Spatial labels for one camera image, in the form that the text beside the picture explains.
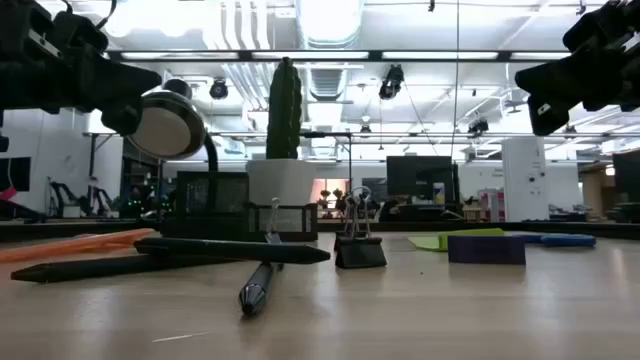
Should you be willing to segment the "black binder clip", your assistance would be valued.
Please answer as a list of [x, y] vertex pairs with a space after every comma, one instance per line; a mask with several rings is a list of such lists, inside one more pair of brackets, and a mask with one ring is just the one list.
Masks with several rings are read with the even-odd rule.
[[344, 229], [335, 236], [335, 266], [347, 269], [367, 269], [387, 266], [382, 249], [382, 239], [371, 234], [370, 221], [365, 216], [364, 230], [360, 230], [358, 206], [368, 212], [370, 189], [366, 186], [354, 188], [345, 199]]

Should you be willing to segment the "white cabinet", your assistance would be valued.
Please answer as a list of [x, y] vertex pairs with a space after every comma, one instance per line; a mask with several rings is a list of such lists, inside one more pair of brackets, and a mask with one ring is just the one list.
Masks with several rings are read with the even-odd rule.
[[502, 141], [507, 222], [549, 219], [544, 144], [537, 137]]

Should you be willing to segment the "black tape dispenser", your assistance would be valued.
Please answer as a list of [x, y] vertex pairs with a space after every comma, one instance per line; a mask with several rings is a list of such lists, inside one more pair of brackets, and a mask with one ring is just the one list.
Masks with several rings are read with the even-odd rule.
[[142, 96], [141, 120], [129, 141], [159, 160], [184, 160], [205, 148], [208, 172], [218, 171], [218, 154], [202, 114], [192, 102], [189, 84], [180, 78]]

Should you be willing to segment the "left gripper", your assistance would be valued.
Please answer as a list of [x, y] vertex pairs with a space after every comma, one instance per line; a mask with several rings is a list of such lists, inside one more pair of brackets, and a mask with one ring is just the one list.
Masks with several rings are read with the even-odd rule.
[[93, 23], [70, 4], [52, 16], [36, 0], [0, 0], [0, 112], [98, 109], [104, 126], [134, 134], [142, 114], [139, 96], [162, 78], [102, 56], [107, 22]]

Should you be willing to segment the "black computer monitor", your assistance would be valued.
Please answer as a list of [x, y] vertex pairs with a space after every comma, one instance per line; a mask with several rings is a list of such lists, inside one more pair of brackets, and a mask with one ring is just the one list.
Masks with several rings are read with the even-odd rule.
[[435, 199], [435, 184], [444, 185], [446, 202], [454, 196], [452, 159], [448, 156], [388, 156], [386, 158], [387, 193], [423, 196]]

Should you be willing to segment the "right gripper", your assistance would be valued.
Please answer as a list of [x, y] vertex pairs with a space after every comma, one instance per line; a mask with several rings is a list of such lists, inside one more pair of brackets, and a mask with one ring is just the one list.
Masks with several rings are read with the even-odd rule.
[[547, 136], [569, 122], [579, 102], [587, 111], [640, 108], [640, 0], [608, 0], [583, 14], [564, 34], [571, 55], [520, 70], [518, 87], [533, 134]]

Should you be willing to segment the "black pen with silver clip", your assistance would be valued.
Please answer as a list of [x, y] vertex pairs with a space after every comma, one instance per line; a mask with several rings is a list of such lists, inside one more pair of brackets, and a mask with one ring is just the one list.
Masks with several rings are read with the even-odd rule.
[[[277, 231], [277, 215], [280, 199], [274, 197], [271, 200], [270, 219], [268, 222], [265, 240], [268, 244], [280, 244], [281, 239]], [[246, 318], [259, 315], [268, 303], [269, 293], [274, 278], [284, 269], [283, 263], [262, 262], [249, 277], [245, 286], [238, 295], [239, 304]]]

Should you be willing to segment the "white hexagonal plant pot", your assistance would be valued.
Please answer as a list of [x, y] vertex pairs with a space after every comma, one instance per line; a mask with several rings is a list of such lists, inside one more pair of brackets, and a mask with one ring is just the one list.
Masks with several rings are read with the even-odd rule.
[[249, 200], [270, 205], [279, 198], [285, 206], [303, 206], [310, 202], [316, 165], [297, 159], [251, 160], [245, 165], [249, 176]]

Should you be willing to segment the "blue handled scissors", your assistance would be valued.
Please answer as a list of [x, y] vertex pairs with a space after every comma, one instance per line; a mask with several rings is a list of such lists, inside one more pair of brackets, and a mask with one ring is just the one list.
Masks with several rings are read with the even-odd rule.
[[543, 247], [593, 248], [597, 243], [597, 239], [592, 235], [560, 233], [512, 234], [506, 236], [506, 239], [516, 246], [540, 245]]

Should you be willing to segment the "black metal table frame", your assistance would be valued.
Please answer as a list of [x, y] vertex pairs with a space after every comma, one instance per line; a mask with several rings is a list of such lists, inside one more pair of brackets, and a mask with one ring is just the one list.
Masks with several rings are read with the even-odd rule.
[[[139, 228], [152, 228], [166, 237], [196, 239], [222, 239], [251, 241], [260, 240], [269, 228], [266, 220], [255, 220], [246, 216], [231, 216], [207, 219], [169, 218], [162, 222], [151, 220], [105, 220], [73, 222], [48, 221], [26, 224], [17, 221], [0, 221], [0, 242], [17, 242], [47, 238], [67, 238], [80, 234], [104, 234]], [[378, 222], [362, 231], [378, 232], [447, 232], [469, 229], [499, 228], [504, 231], [538, 233], [583, 234], [596, 237], [640, 240], [640, 224], [524, 221], [498, 223], [471, 223], [458, 221], [440, 222]]]

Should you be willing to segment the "black mesh desk organizer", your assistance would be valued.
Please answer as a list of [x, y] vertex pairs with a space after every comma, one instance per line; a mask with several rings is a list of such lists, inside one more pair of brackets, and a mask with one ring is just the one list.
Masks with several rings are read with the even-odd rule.
[[160, 225], [164, 237], [264, 242], [274, 226], [283, 242], [318, 239], [312, 204], [273, 210], [249, 200], [249, 176], [243, 172], [180, 171], [173, 210]]

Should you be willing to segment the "green cactus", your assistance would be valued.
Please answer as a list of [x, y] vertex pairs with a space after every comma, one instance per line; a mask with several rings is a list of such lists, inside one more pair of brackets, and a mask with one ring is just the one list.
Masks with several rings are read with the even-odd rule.
[[269, 94], [267, 159], [297, 159], [302, 116], [302, 82], [289, 57], [280, 60]]

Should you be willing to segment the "green sticky note pad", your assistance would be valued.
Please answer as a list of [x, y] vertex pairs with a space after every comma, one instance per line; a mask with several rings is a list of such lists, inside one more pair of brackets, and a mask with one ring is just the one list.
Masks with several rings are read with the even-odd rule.
[[505, 231], [500, 228], [469, 229], [439, 232], [437, 235], [413, 235], [408, 240], [418, 249], [447, 252], [449, 236], [504, 236]]

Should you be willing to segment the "orange pencil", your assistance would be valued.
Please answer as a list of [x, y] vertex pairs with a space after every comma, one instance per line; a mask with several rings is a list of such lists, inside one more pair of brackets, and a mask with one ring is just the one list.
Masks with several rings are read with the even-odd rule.
[[99, 245], [99, 244], [107, 244], [107, 243], [119, 243], [119, 244], [133, 244], [136, 241], [139, 241], [151, 234], [155, 233], [154, 229], [151, 228], [141, 228], [134, 230], [126, 230], [126, 231], [118, 231], [106, 234], [83, 234], [79, 237], [75, 237], [70, 240], [64, 240], [59, 242], [51, 242], [41, 245], [31, 245], [31, 246], [42, 246], [45, 247], [76, 247], [76, 246], [84, 246], [84, 245]]
[[131, 244], [107, 243], [99, 245], [84, 245], [76, 247], [45, 247], [30, 246], [0, 251], [0, 264], [33, 261], [47, 258], [57, 258], [85, 253], [111, 253], [127, 250]]

